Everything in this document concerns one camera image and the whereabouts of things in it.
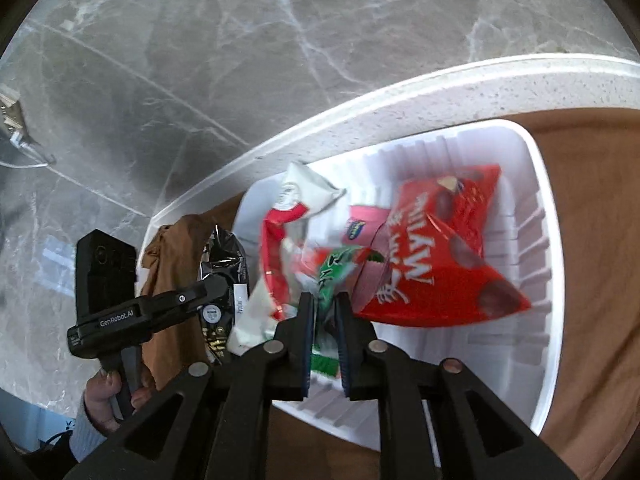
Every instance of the white plastic tray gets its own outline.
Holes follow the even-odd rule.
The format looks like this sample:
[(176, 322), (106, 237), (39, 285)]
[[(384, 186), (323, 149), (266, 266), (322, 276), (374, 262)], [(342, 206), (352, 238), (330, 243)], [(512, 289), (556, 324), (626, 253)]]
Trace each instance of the white plastic tray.
[[(539, 434), (558, 375), (564, 319), (564, 265), (558, 216), (546, 169), (533, 138), (519, 124), (483, 121), (418, 134), (319, 160), (309, 166), (347, 193), (314, 218), (314, 237), (332, 238), (362, 189), (436, 176), (474, 164), (500, 164), (494, 204), (484, 232), (487, 261), (532, 301), (533, 308), (504, 319), (455, 328), (376, 324), (376, 333), (411, 357), (434, 364), (465, 362)], [(262, 218), (282, 174), (253, 184), (238, 210), (234, 233), (247, 252), (255, 283)], [(379, 449), (375, 401), (350, 402), (336, 381), (314, 376), (303, 402), (274, 402), (301, 420), (350, 442)]]

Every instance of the marble floor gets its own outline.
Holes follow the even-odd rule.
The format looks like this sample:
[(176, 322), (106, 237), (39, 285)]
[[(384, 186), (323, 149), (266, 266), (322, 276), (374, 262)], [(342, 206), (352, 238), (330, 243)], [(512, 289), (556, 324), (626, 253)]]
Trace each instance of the marble floor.
[(149, 216), (300, 121), (537, 52), (640, 59), (603, 0), (40, 0), (0, 58), (0, 84), (57, 160), (0, 168), (0, 387), (75, 412), (94, 369), (64, 343), (86, 232), (139, 247)]
[[(30, 162), (7, 142), (0, 160)], [(97, 370), (66, 348), (76, 323), (76, 242), (101, 229), (139, 248), (147, 225), (147, 217), (48, 168), (0, 167), (0, 388), (75, 416)]]

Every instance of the snack package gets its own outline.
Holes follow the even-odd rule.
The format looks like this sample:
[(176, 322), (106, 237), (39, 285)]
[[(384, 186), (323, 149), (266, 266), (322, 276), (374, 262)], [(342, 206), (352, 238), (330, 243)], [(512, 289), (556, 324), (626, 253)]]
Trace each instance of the snack package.
[(364, 306), (354, 304), (358, 316), (435, 327), (497, 319), (530, 308), (530, 302), (480, 257), (499, 168), (480, 166), (457, 175), (462, 176), (402, 184), (386, 222), (383, 285)]
[(224, 364), (231, 359), (227, 339), (248, 301), (249, 277), (242, 245), (233, 233), (217, 225), (202, 253), (199, 279), (206, 278), (215, 269), (225, 269), (231, 276), (233, 287), (226, 298), (200, 309), (200, 325), (209, 360), (214, 364)]
[(272, 317), (285, 319), (290, 304), (287, 279), (280, 255), (286, 238), (285, 225), (321, 212), (343, 193), (299, 162), (292, 162), (280, 186), (280, 194), (262, 223), (260, 266), (266, 288), (273, 299)]
[[(388, 253), (389, 237), (385, 222), (391, 211), (391, 190), (388, 191), (388, 200), (386, 200), (387, 197), (381, 196), (377, 196), (374, 200), (379, 204), (388, 203), (388, 208), (372, 205), (350, 206), (350, 218), (342, 237), (343, 243), (371, 247), (379, 254)], [(367, 201), (365, 197), (356, 198), (358, 199), (361, 202)], [(351, 287), (351, 305), (354, 309), (360, 310), (373, 297), (382, 280), (384, 269), (384, 260), (368, 258), (364, 261), (359, 273), (354, 277), (354, 281), (357, 281), (359, 286)]]
[[(283, 240), (283, 245), (280, 248), (283, 276), (289, 287), (291, 297), (296, 298), (296, 300), (300, 297), (302, 289), (293, 273), (292, 260), (299, 252), (300, 249), (295, 244), (290, 243), (288, 238)], [(249, 348), (272, 339), (278, 324), (278, 321), (272, 316), (275, 310), (276, 305), (273, 297), (267, 289), (264, 277), (260, 276), (254, 288), (252, 288), (242, 316), (238, 318), (238, 322), (232, 328), (227, 343), (229, 351), (235, 355), (242, 355)], [(295, 306), (284, 305), (283, 315), (285, 318), (295, 316), (296, 313)]]
[(312, 282), (307, 290), (318, 298), (311, 369), (329, 377), (337, 377), (340, 370), (337, 330), (331, 310), (334, 294), (346, 284), (353, 272), (366, 260), (383, 262), (381, 254), (368, 247), (356, 245), (339, 248), (305, 247), (293, 262), (298, 279)]
[(428, 193), (426, 212), (451, 227), (482, 257), (482, 230), (499, 178), (497, 164), (471, 166), (437, 178), (405, 182), (402, 190), (407, 197)]

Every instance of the finger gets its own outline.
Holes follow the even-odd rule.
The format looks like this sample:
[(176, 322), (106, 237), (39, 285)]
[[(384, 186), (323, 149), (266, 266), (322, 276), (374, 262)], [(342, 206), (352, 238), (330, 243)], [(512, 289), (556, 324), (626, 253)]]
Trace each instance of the finger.
[(134, 409), (139, 410), (146, 403), (151, 400), (153, 396), (153, 391), (149, 388), (139, 388), (136, 392), (131, 396), (131, 405)]
[(117, 394), (121, 387), (119, 373), (113, 371), (107, 374), (104, 370), (100, 370), (86, 382), (84, 394), (91, 401), (107, 400)]
[(84, 389), (84, 406), (89, 420), (102, 433), (113, 433), (118, 423), (113, 416), (109, 398), (120, 391), (122, 381), (117, 372), (100, 370), (89, 379)]
[(156, 391), (156, 380), (151, 374), (151, 370), (146, 367), (146, 365), (142, 365), (142, 371), (140, 372), (140, 379), (142, 380), (142, 385), (145, 388), (149, 388), (153, 392)]

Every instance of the sleeve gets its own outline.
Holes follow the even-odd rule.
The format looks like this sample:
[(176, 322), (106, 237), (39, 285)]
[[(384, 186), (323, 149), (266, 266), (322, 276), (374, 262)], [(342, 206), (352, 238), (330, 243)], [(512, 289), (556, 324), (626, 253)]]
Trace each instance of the sleeve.
[(84, 408), (84, 396), (76, 415), (76, 427), (69, 440), (71, 453), (78, 462), (84, 460), (89, 453), (100, 446), (107, 438), (94, 428)]

